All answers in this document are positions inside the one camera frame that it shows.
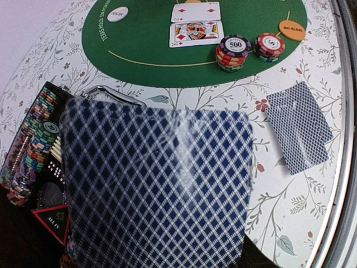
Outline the blue playing card deck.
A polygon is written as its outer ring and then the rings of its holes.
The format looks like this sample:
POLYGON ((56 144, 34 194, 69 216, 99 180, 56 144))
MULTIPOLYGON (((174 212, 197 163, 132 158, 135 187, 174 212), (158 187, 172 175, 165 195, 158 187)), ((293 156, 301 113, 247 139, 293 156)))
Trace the blue playing card deck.
POLYGON ((236 267, 253 130, 238 111, 66 104, 61 147, 79 267, 236 267))

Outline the red white chip stack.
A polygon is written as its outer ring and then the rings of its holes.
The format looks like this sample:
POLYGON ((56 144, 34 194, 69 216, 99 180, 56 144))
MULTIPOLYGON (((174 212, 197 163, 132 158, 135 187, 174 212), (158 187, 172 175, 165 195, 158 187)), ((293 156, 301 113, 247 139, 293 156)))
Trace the red white chip stack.
POLYGON ((278 35, 263 33, 254 40, 253 51, 259 59, 273 63, 284 53, 285 48, 285 42, 278 35))

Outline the purple black chip stack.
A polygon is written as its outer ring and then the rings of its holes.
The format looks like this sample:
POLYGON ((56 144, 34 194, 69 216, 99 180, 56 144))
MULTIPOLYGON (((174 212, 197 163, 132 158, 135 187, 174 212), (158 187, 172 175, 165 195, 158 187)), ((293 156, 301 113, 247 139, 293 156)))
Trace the purple black chip stack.
POLYGON ((243 67, 251 49, 252 45, 245 37, 227 35, 216 48, 216 62, 224 71, 238 71, 243 67))

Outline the dealt card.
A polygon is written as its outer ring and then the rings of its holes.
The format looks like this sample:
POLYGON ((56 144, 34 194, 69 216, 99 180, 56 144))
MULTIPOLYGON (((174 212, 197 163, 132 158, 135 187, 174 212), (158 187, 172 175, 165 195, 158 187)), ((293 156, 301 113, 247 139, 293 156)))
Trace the dealt card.
POLYGON ((271 108, 267 114, 290 174, 298 174, 329 159, 324 143, 311 134, 308 124, 296 116, 294 109, 271 108))
POLYGON ((270 94, 267 100, 271 107, 291 106, 296 116, 301 117, 308 124, 307 129, 321 142, 327 143, 333 138, 330 126, 305 82, 299 82, 288 89, 270 94))

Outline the black poker chip case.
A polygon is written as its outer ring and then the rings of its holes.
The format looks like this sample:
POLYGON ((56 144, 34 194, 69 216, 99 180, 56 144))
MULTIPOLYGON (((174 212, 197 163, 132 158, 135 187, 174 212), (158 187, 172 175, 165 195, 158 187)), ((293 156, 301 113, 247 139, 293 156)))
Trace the black poker chip case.
POLYGON ((1 170, 13 209, 1 233, 2 267, 122 267, 118 251, 130 223, 120 201, 128 163, 87 97, 46 82, 27 113, 1 170))

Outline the orange big blind button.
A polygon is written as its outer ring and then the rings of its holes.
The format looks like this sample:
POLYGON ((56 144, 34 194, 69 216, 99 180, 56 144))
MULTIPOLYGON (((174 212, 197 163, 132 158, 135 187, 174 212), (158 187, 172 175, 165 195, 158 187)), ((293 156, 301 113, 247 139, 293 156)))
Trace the orange big blind button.
POLYGON ((283 36, 293 41, 302 41, 306 37, 305 28, 295 21, 281 21, 278 28, 283 36))

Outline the white dealer button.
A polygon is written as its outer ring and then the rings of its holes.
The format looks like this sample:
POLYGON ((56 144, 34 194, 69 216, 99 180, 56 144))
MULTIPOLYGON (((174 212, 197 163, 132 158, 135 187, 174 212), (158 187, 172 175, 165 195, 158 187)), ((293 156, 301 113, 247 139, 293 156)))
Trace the white dealer button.
POLYGON ((118 7, 114 10, 112 10, 108 15, 107 15, 107 20, 109 22, 118 22, 122 19, 124 19, 129 13, 129 9, 127 7, 118 7))

